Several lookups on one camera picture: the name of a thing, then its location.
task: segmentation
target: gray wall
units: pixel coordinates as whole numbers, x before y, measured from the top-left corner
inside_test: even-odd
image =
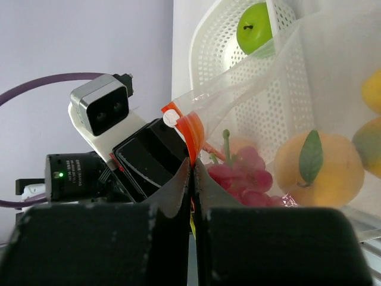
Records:
[[[146,120],[171,100],[172,0],[3,1],[0,93],[56,73],[133,73],[132,107]],[[67,115],[83,82],[28,92],[0,109],[0,199],[16,200],[14,181],[42,178],[48,153],[90,151]],[[14,225],[0,209],[0,242]]]

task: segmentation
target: plastic bag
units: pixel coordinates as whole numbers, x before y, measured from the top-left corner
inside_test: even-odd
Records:
[[[358,212],[378,221],[380,27],[379,2],[300,19],[163,112],[180,116],[192,162],[201,156],[244,204],[337,207],[354,223]],[[225,148],[228,133],[238,147]],[[366,239],[379,237],[370,227]]]

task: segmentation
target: white basket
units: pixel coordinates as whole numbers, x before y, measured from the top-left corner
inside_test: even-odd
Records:
[[[257,2],[263,1],[219,0],[206,13],[193,35],[190,48],[192,89],[246,57],[236,40],[236,26],[243,12]],[[296,20],[292,9],[282,0],[267,0],[266,4],[273,36]],[[274,81],[265,94],[235,107],[208,140],[209,143],[221,145],[222,129],[236,130],[255,139],[260,154],[270,163],[285,140],[296,132],[314,128],[301,44],[295,42],[294,45],[295,52],[290,56],[282,78]],[[248,67],[246,73],[233,74],[232,83],[261,73],[270,64],[271,60],[264,59],[260,65]],[[207,163],[209,158],[201,153],[201,160]]]

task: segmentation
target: cable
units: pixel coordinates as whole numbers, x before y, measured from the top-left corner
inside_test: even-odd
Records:
[[[0,95],[0,107],[8,102],[9,100],[23,94],[27,91],[30,91],[34,88],[39,88],[40,86],[49,85],[51,83],[57,82],[69,82],[72,80],[93,80],[97,77],[102,76],[104,73],[61,73],[55,74],[53,76],[45,76],[39,79],[34,79],[29,82],[23,83],[22,85],[16,86],[15,88],[10,89],[9,91],[4,92]],[[30,207],[35,204],[45,203],[48,200],[45,198],[39,198],[32,201],[3,201],[0,200],[0,207],[8,207],[13,209]]]

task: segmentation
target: white button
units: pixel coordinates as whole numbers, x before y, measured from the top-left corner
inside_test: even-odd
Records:
[[[169,109],[166,112],[164,112],[163,115],[163,121],[165,125],[174,128],[177,125],[177,120],[180,119],[180,116],[174,109]]]

